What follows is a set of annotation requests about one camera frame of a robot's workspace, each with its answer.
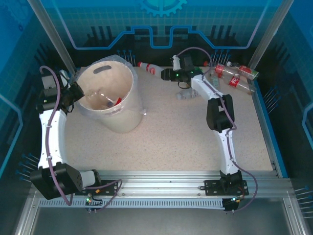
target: plastic bottle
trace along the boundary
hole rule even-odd
[[[218,64],[215,67],[215,72],[216,73],[220,73],[222,75],[231,75],[231,76],[235,76],[235,77],[239,77],[240,76],[240,72],[239,72],[238,69],[232,68],[232,67],[228,67],[228,66],[225,66],[225,65],[221,65],[221,64]]]
[[[207,80],[217,89],[220,90],[220,80],[218,78],[218,74],[214,71],[211,70],[209,72]]]
[[[147,72],[149,72],[149,73],[151,73],[157,77],[161,77],[161,72],[164,70],[160,66],[153,65],[153,64],[138,62],[137,65],[138,65],[138,67],[145,69]]]
[[[176,94],[177,99],[192,99],[197,96],[199,96],[199,93],[192,88],[181,90]]]
[[[119,104],[122,99],[115,95],[106,94],[103,88],[98,90],[89,90],[86,95],[86,101],[94,110],[104,110]]]
[[[244,76],[250,80],[253,80],[254,78],[256,78],[259,75],[259,72],[252,70],[252,69],[248,68],[247,66],[239,65],[238,63],[232,64],[229,61],[226,64],[226,66],[218,64],[215,68],[215,71],[217,73],[227,72],[228,74],[233,75],[233,76],[242,75],[242,76]]]
[[[234,87],[248,94],[252,94],[252,92],[256,91],[255,86],[248,84],[247,82],[241,80],[239,77],[223,75],[221,79],[223,79],[223,81],[231,87]]]

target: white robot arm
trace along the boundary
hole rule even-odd
[[[69,112],[67,108],[83,97],[84,93],[77,83],[74,82],[70,86],[65,77],[64,71],[60,71],[57,75],[61,84],[61,99],[49,127],[48,145],[51,156],[47,156],[46,153],[46,131],[57,96],[57,88],[52,75],[44,74],[42,76],[44,90],[41,92],[37,104],[42,127],[42,150],[38,170],[30,173],[30,180],[46,199],[60,196],[51,179],[49,157],[58,184],[65,195],[82,191],[91,185],[101,185],[101,179],[96,170],[78,171],[67,164],[65,148],[65,123]]]
[[[236,166],[232,139],[232,128],[235,119],[232,97],[229,94],[224,95],[217,91],[205,79],[202,71],[194,68],[190,55],[181,55],[180,57],[174,55],[172,64],[172,73],[175,73],[175,75],[172,75],[170,71],[166,71],[163,74],[168,77],[162,79],[186,82],[208,102],[206,121],[217,137],[221,153],[221,178],[217,187],[221,186],[223,188],[224,195],[236,195],[238,188],[247,187],[246,181],[242,179],[241,171]]]
[[[201,97],[209,101],[211,99],[219,99],[220,97],[217,96],[219,94],[220,96],[223,96],[221,92],[219,92],[214,86],[208,86],[207,81],[204,81],[202,79],[202,75],[196,75],[193,78],[191,78],[191,87],[196,90]],[[217,137],[220,153],[221,153],[221,172],[225,175],[227,174],[234,174],[238,171],[238,168],[234,165],[233,161],[236,162],[235,157],[235,151],[234,151],[234,145],[232,141],[232,133],[233,131],[230,130],[230,128],[224,129],[221,132],[214,131],[215,136]],[[229,139],[230,139],[230,151],[231,155],[229,155],[229,150],[227,146],[227,140],[226,140],[226,133],[228,132]]]

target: blue trim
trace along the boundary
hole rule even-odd
[[[68,30],[68,27],[62,17],[62,14],[60,12],[60,9],[58,8],[57,4],[56,4],[56,1],[55,0],[52,0],[52,3],[53,3],[53,6],[57,12],[57,15],[59,16],[60,20],[61,20],[61,23],[64,27],[64,30],[66,31],[67,33],[67,36],[72,44],[72,46],[76,49],[76,50],[109,50],[111,49],[120,39],[121,37],[123,37],[124,35],[128,35],[128,34],[135,34],[135,29],[147,29],[149,30],[149,37],[150,37],[150,46],[151,48],[153,49],[170,49],[172,48],[173,46],[173,40],[174,40],[174,29],[177,29],[177,28],[185,28],[185,29],[188,29],[188,34],[199,34],[206,43],[208,43],[213,49],[248,49],[252,43],[252,40],[263,20],[263,17],[265,15],[265,13],[267,12],[267,9],[269,7],[269,4],[270,4],[271,0],[268,0],[264,9],[263,9],[263,12],[258,20],[258,23],[256,24],[255,26],[255,29],[249,39],[249,42],[246,46],[243,46],[243,47],[238,47],[238,46],[235,46],[235,47],[222,47],[222,46],[215,46],[213,45],[213,43],[204,35],[203,32],[201,31],[198,31],[198,30],[192,30],[192,26],[191,25],[175,25],[175,26],[172,26],[171,29],[170,29],[170,39],[169,39],[169,45],[168,46],[155,46],[154,45],[154,42],[153,42],[153,30],[150,26],[148,25],[135,25],[135,26],[131,26],[131,30],[130,31],[123,31],[121,32],[114,40],[113,42],[110,43],[110,45],[108,47],[78,47],[69,30]]]
[[[312,137],[310,135],[310,132],[305,124],[306,120],[307,120],[307,116],[308,116],[308,111],[310,111],[311,109],[313,108],[313,102],[311,104],[309,104],[305,109],[304,109],[304,112],[303,112],[303,118],[302,118],[302,127],[303,127],[303,130],[305,132],[305,134],[307,135],[307,138],[308,138],[308,141],[311,145],[311,148],[313,149],[313,140],[312,140]]]
[[[11,145],[10,145],[10,148],[9,148],[9,150],[8,150],[8,152],[6,153],[6,156],[5,156],[5,158],[4,158],[4,161],[3,161],[3,163],[2,163],[2,166],[1,166],[1,168],[0,168],[0,178],[1,178],[1,176],[2,176],[2,174],[3,174],[3,172],[4,172],[4,169],[5,169],[5,167],[6,167],[6,165],[7,165],[7,163],[8,163],[8,161],[9,161],[9,159],[10,159],[10,157],[11,157],[11,154],[12,154],[12,151],[13,151],[13,149],[14,149],[14,146],[15,146],[15,144],[16,144],[16,141],[18,140],[18,138],[19,138],[19,135],[20,135],[20,133],[21,133],[21,130],[22,130],[22,128],[23,128],[23,119],[22,119],[22,112],[21,112],[21,109],[20,108],[18,108],[15,104],[13,104],[11,101],[9,101],[7,98],[5,98],[3,95],[1,95],[0,94],[0,100],[3,100],[7,105],[9,105],[16,113],[17,113],[17,115],[18,115],[18,117],[19,117],[19,127],[18,127],[18,129],[17,129],[17,131],[16,131],[16,133],[15,133],[15,136],[14,136],[14,138],[13,138],[13,140],[12,140],[12,143],[11,143]]]
[[[287,171],[286,171],[286,168],[285,168],[285,165],[284,165],[284,161],[283,161],[282,155],[280,153],[280,150],[279,150],[279,147],[278,147],[278,144],[277,144],[277,140],[276,140],[273,128],[272,128],[272,124],[271,124],[271,122],[269,120],[269,116],[268,116],[268,113],[266,111],[265,103],[264,103],[264,100],[263,100],[263,97],[262,97],[262,94],[261,94],[261,91],[260,91],[259,84],[258,84],[257,81],[255,81],[254,85],[256,86],[256,89],[257,89],[257,95],[258,95],[259,100],[260,100],[260,104],[261,104],[261,108],[262,108],[262,111],[263,111],[263,114],[264,114],[264,119],[265,119],[266,125],[268,126],[269,137],[270,137],[270,140],[272,141],[272,144],[273,144],[273,147],[274,147],[274,151],[276,153],[277,162],[279,164],[278,167],[280,168],[280,171],[282,172],[282,177],[283,178],[288,178],[288,174],[287,174]]]

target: gear logo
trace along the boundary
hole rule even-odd
[[[0,6],[6,6],[11,16],[20,24],[27,19],[29,15],[29,6],[27,0],[2,0]]]
[[[147,14],[152,13],[154,17],[175,14],[186,3],[187,0],[139,0],[141,10],[146,10]]]

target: black mounting plate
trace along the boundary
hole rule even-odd
[[[113,181],[115,181],[115,180],[101,180],[101,185],[106,185],[106,184],[111,183]],[[118,184],[118,182],[113,184],[113,185],[110,185],[108,187],[101,189],[103,191],[97,193],[96,196],[113,196],[116,192],[116,188],[118,187],[117,184]],[[77,192],[75,195],[87,196],[88,193],[90,193],[90,192],[95,192],[95,190],[94,189],[87,189],[87,190],[84,190],[81,192]]]
[[[204,187],[201,189],[205,190],[206,196],[240,196],[242,194],[239,188],[230,190],[228,194],[226,194],[219,180],[205,180]],[[244,191],[245,196],[249,195],[248,186],[245,180],[242,180],[241,189]]]

